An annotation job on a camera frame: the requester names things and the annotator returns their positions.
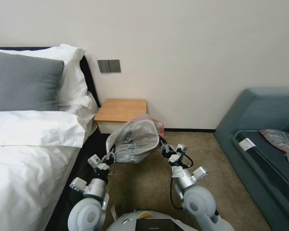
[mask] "white pillow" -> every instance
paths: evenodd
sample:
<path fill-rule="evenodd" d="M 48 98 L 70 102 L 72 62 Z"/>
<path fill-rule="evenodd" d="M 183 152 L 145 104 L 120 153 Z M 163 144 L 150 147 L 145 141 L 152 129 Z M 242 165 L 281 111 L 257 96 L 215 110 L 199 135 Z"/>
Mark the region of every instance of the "white pillow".
<path fill-rule="evenodd" d="M 91 102 L 91 99 L 86 95 L 88 88 L 79 66 L 79 61 L 82 59 L 85 51 L 83 48 L 67 44 L 34 51 L 0 50 L 2 53 L 14 55 L 63 60 L 64 69 L 57 98 L 59 107 L 77 105 L 87 107 Z"/>
<path fill-rule="evenodd" d="M 0 146 L 81 148 L 86 127 L 80 117 L 60 111 L 0 112 Z"/>

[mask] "baseboard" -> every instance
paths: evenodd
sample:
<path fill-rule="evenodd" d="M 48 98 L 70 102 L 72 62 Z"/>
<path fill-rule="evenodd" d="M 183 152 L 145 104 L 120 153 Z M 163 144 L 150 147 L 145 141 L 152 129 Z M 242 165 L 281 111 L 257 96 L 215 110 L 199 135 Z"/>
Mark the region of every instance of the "baseboard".
<path fill-rule="evenodd" d="M 194 128 L 165 128 L 165 132 L 207 132 L 214 133 L 216 129 L 194 129 Z"/>

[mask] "bed frame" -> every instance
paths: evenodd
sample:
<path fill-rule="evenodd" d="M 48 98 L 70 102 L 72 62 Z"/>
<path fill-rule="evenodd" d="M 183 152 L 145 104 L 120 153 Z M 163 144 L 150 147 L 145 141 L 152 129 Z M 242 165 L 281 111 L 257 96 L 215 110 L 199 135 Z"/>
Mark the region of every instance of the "bed frame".
<path fill-rule="evenodd" d="M 0 47 L 1 50 L 42 50 L 49 47 Z M 96 101 L 98 107 L 101 107 L 99 99 L 97 97 L 95 85 L 93 82 L 92 74 L 85 56 L 80 61 L 80 69 L 82 70 L 88 91 L 90 91 Z M 60 231 L 67 229 L 67 219 L 71 209 L 74 205 L 83 199 L 82 194 L 71 190 L 69 187 L 70 182 L 76 177 L 80 177 L 86 181 L 90 181 L 94 175 L 94 170 L 88 165 L 87 159 L 93 154 L 97 154 L 99 157 L 103 157 L 106 154 L 105 141 L 102 139 L 100 133 L 96 129 L 95 132 L 88 137 L 83 147 L 77 156 L 72 171 L 68 177 L 66 185 L 60 196 L 60 199 L 56 205 L 56 208 L 48 222 L 45 230 L 47 231 Z"/>

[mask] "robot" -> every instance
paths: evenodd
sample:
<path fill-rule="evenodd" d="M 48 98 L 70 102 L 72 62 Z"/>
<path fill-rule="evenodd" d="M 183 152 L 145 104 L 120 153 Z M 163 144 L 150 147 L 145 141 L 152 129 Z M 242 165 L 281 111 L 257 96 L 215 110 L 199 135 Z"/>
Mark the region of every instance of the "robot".
<path fill-rule="evenodd" d="M 173 178 L 177 178 L 175 190 L 182 207 L 175 207 L 171 196 L 172 205 L 193 215 L 202 231 L 234 231 L 233 227 L 218 214 L 213 195 L 206 188 L 196 185 L 198 180 L 208 174 L 208 169 L 201 166 L 191 173 L 189 168 L 192 167 L 193 161 L 186 154 L 186 146 L 179 144 L 174 149 L 161 137 L 160 145 L 162 156 L 168 160 L 172 168 L 171 187 Z M 191 161 L 190 166 L 182 163 L 183 157 Z M 105 187 L 108 183 L 109 168 L 115 162 L 115 146 L 101 160 L 97 155 L 93 155 L 88 162 L 94 168 L 96 177 L 88 185 L 78 177 L 70 184 L 70 187 L 81 192 L 85 199 L 79 201 L 71 210 L 68 218 L 69 231 L 101 230 L 105 221 L 109 201 Z M 119 218 L 114 216 L 114 219 L 114 223 L 107 231 L 196 230 L 167 214 L 155 211 L 135 211 Z"/>

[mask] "sofa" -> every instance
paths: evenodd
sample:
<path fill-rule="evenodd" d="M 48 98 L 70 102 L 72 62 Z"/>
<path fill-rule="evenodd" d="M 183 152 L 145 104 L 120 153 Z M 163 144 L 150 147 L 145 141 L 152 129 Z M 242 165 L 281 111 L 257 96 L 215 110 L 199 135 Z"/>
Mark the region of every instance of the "sofa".
<path fill-rule="evenodd" d="M 270 228 L 289 231 L 289 178 L 274 165 L 281 163 L 289 176 L 289 162 L 261 129 L 289 132 L 289 88 L 245 89 L 214 133 Z M 247 150 L 239 145 L 246 138 L 254 145 Z"/>

